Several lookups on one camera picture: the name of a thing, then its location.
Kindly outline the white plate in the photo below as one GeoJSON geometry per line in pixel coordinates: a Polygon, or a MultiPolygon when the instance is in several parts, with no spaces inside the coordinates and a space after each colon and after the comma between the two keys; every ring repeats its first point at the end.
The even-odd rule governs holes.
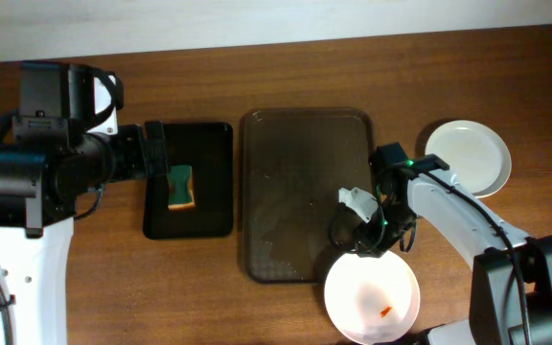
{"type": "Polygon", "coordinates": [[[493,142],[481,144],[434,144],[433,153],[447,162],[460,184],[478,198],[491,196],[508,181],[512,171],[510,152],[493,142]]]}
{"type": "Polygon", "coordinates": [[[421,294],[412,269],[395,253],[379,258],[344,254],[328,272],[324,302],[345,337],[375,344],[396,341],[412,328],[421,294]]]}
{"type": "Polygon", "coordinates": [[[425,144],[449,164],[463,187],[478,198],[497,193],[512,172],[512,158],[502,138],[478,122],[457,120],[438,126],[425,144]]]}

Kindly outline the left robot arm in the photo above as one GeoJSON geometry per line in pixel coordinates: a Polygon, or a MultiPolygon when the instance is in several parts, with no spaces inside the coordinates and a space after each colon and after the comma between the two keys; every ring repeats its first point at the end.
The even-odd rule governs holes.
{"type": "Polygon", "coordinates": [[[119,126],[110,71],[26,61],[0,119],[0,344],[67,340],[66,266],[80,196],[169,170],[161,122],[119,126]]]}

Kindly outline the green and yellow sponge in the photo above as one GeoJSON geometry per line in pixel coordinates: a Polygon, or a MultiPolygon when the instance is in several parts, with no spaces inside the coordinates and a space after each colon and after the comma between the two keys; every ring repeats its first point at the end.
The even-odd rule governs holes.
{"type": "Polygon", "coordinates": [[[193,169],[190,165],[172,166],[167,175],[167,180],[169,210],[186,210],[196,206],[193,169]]]}

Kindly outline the brown plastic serving tray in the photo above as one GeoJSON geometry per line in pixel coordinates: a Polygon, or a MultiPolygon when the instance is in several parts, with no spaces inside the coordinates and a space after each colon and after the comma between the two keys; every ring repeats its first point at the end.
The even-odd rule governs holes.
{"type": "Polygon", "coordinates": [[[321,284],[338,191],[368,191],[373,124],[350,107],[270,108],[243,118],[243,265],[260,284],[321,284]]]}

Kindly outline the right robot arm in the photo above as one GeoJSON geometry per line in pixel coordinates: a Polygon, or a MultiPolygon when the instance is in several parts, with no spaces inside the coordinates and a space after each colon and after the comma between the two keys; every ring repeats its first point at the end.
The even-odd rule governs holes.
{"type": "Polygon", "coordinates": [[[389,144],[369,158],[375,188],[341,189],[330,223],[345,220],[347,240],[328,271],[324,301],[335,327],[359,344],[400,343],[421,302],[402,258],[425,219],[471,268],[466,319],[427,329],[419,344],[552,344],[552,236],[535,238],[469,193],[434,154],[411,159],[389,144]]]}

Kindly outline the small black tray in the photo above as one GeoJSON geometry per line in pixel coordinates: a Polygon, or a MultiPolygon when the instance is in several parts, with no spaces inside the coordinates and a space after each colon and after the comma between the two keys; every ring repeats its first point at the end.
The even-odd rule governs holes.
{"type": "Polygon", "coordinates": [[[225,122],[165,124],[170,168],[193,169],[195,207],[168,209],[167,175],[148,180],[143,232],[150,240],[224,237],[233,229],[233,128],[225,122]]]}

